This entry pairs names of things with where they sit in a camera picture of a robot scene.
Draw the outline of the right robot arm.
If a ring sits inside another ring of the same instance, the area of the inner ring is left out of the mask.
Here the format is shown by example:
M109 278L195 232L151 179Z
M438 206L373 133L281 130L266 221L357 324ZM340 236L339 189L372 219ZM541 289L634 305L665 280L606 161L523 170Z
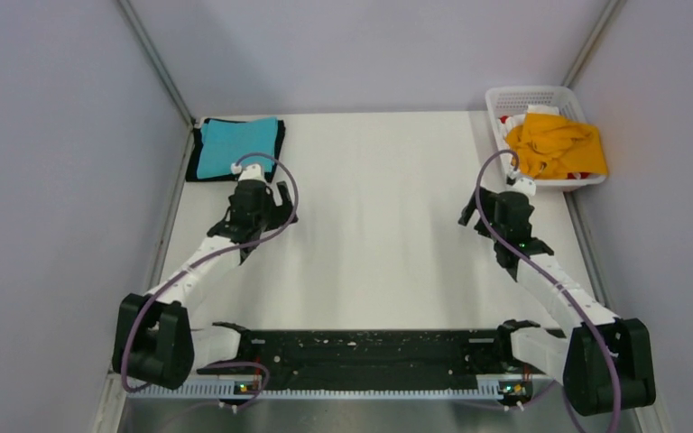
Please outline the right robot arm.
M494 244L498 265L559 325L555 336L530 320L497 328L493 358L506 372L528 364L560 384L569 406L583 416L651 406L657 399L651 337L638 318L621 318L600 304L532 233L534 188L514 181L494 192L478 186L459 224L479 218L475 231Z

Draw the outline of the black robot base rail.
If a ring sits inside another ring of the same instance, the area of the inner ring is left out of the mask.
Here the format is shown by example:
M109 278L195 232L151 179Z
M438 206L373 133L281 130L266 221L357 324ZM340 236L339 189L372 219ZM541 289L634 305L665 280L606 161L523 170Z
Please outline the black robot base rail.
M493 330L246 330L236 357L201 375L248 376L273 392L473 392L541 372L506 359Z

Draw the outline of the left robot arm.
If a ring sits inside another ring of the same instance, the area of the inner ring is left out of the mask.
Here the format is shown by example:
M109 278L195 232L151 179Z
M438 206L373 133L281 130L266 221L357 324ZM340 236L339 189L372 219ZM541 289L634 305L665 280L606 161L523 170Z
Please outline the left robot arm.
M196 313L210 293L207 277L226 276L297 222L298 182L287 167L278 167L287 179L271 184L261 164L235 164L238 178L226 212L196 251L165 281L121 301L111 364L126 392L151 385L175 390L211 364L232 373L250 367L254 350L241 340L241 329Z

